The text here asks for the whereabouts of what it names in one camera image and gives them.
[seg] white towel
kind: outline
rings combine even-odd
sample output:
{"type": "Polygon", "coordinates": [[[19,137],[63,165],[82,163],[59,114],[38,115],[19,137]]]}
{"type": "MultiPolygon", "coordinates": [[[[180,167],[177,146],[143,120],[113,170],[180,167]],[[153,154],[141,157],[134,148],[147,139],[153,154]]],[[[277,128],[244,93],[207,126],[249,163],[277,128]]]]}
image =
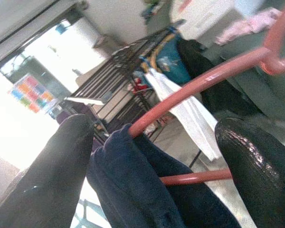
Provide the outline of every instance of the white towel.
{"type": "MultiPolygon", "coordinates": [[[[150,68],[145,76],[161,101],[181,89],[179,85],[153,68],[150,68]]],[[[191,96],[172,108],[170,112],[178,118],[190,138],[210,161],[222,156],[214,135],[217,120],[195,97],[191,96]]]]}

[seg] pink cloth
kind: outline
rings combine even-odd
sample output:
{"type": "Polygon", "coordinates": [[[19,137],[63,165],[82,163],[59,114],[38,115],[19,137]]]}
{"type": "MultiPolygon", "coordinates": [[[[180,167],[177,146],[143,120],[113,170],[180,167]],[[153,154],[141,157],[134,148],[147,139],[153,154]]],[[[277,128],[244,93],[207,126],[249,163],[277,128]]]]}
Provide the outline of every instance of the pink cloth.
{"type": "Polygon", "coordinates": [[[215,43],[222,46],[237,37],[269,29],[280,15],[281,11],[270,7],[246,20],[236,21],[216,37],[215,43]]]}

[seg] dark navy cloth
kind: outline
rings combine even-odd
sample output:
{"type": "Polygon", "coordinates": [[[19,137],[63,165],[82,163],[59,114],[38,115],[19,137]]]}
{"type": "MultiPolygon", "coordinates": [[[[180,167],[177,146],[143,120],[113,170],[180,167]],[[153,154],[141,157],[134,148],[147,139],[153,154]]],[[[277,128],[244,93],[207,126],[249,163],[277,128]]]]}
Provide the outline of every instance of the dark navy cloth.
{"type": "Polygon", "coordinates": [[[191,173],[130,124],[92,155],[87,179],[113,228],[240,228],[205,184],[165,187],[159,177],[191,173]]]}

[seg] colorful poster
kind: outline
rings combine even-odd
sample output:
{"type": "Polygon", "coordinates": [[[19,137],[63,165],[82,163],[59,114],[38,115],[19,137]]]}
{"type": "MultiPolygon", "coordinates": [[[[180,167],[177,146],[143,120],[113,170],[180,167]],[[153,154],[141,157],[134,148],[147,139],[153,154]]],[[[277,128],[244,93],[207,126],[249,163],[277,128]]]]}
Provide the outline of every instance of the colorful poster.
{"type": "Polygon", "coordinates": [[[38,113],[49,111],[57,102],[54,96],[32,75],[26,74],[9,92],[29,110],[38,113]]]}

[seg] white cloth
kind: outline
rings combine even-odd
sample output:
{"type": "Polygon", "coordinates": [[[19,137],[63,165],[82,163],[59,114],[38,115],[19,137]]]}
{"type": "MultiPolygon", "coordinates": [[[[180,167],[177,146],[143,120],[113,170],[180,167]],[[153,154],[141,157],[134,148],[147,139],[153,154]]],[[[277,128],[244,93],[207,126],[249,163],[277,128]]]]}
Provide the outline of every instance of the white cloth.
{"type": "MultiPolygon", "coordinates": [[[[161,101],[181,89],[179,85],[153,68],[150,68],[145,76],[161,101]]],[[[213,161],[222,156],[214,135],[217,120],[195,97],[191,96],[172,108],[170,112],[178,118],[190,138],[209,160],[213,161]]]]}
{"type": "Polygon", "coordinates": [[[224,45],[237,37],[269,29],[280,15],[281,11],[270,7],[247,20],[236,21],[226,28],[222,34],[216,37],[215,43],[224,45]]]}

